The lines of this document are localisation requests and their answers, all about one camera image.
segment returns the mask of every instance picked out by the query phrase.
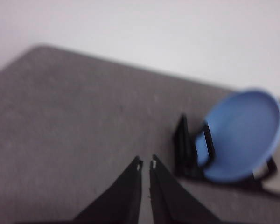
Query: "white wall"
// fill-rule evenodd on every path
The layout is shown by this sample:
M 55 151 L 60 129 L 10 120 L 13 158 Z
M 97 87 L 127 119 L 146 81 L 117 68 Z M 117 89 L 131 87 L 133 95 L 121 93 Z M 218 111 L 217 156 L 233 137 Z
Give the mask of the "white wall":
M 280 0 L 0 0 L 0 69 L 40 43 L 280 96 Z

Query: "wall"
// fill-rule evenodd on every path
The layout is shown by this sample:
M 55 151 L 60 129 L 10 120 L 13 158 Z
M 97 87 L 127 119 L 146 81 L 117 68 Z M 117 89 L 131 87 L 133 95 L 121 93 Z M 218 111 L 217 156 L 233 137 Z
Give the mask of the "wall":
M 0 0 L 0 69 L 44 43 L 280 97 L 280 0 Z

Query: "black object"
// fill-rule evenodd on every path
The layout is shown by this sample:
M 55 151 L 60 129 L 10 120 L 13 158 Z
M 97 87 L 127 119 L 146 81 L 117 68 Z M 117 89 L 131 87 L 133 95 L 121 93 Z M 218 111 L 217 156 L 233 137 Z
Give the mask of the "black object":
M 195 139 L 201 132 L 204 132 L 209 159 L 203 165 L 199 166 L 197 163 Z M 204 123 L 198 132 L 189 134 L 187 117 L 182 115 L 173 136 L 173 142 L 175 145 L 175 174 L 196 177 L 203 176 L 203 169 L 207 168 L 215 158 L 215 149 L 208 124 Z
M 199 166 L 197 163 L 195 139 L 201 132 L 204 132 L 205 135 L 209 159 L 206 161 L 205 164 Z M 191 134 L 188 131 L 187 117 L 185 115 L 182 115 L 174 133 L 173 142 L 175 146 L 174 150 L 176 176 L 181 176 L 187 179 L 213 184 L 216 186 L 238 188 L 242 190 L 265 193 L 268 195 L 280 197 L 280 195 L 264 190 L 261 183 L 263 180 L 270 178 L 277 172 L 277 166 L 272 158 L 267 162 L 267 171 L 259 177 L 255 177 L 253 174 L 251 174 L 249 177 L 241 181 L 232 183 L 218 183 L 213 182 L 204 176 L 203 169 L 210 166 L 216 157 L 210 130 L 207 123 L 204 123 L 200 130 Z
M 154 224 L 240 224 L 223 222 L 187 192 L 154 155 L 150 165 Z
M 139 157 L 131 162 L 112 186 L 78 214 L 73 221 L 31 222 L 25 224 L 136 224 L 141 202 Z

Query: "black metal frame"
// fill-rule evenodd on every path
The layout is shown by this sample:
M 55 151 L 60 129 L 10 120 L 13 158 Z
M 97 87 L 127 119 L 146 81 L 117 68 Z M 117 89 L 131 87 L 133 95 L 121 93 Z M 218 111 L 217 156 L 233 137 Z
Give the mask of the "black metal frame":
M 195 147 L 195 140 L 198 135 L 204 132 L 206 139 L 209 159 L 205 164 L 199 166 L 197 163 L 197 151 Z M 271 196 L 280 197 L 280 195 L 268 192 L 263 189 L 262 181 L 270 178 L 277 173 L 277 166 L 271 158 L 267 161 L 267 171 L 260 177 L 254 177 L 251 173 L 248 177 L 232 183 L 218 183 L 207 179 L 204 176 L 203 170 L 210 166 L 216 157 L 215 148 L 212 142 L 209 126 L 206 122 L 203 123 L 202 128 L 195 133 L 189 133 L 187 117 L 182 115 L 178 122 L 177 128 L 173 135 L 173 143 L 175 146 L 175 175 L 190 179 L 193 181 L 205 182 L 215 186 L 237 188 L 246 191 L 253 191 L 264 193 Z

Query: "gray carpet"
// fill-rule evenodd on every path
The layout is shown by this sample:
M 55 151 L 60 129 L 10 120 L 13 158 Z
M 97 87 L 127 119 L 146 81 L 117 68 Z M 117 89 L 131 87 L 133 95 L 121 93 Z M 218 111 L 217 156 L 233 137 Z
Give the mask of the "gray carpet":
M 152 223 L 152 154 L 172 170 L 181 113 L 194 130 L 228 93 L 51 47 L 29 51 L 0 72 L 0 224 L 73 218 L 136 155 L 139 223 Z M 279 199 L 181 183 L 224 220 L 280 224 Z

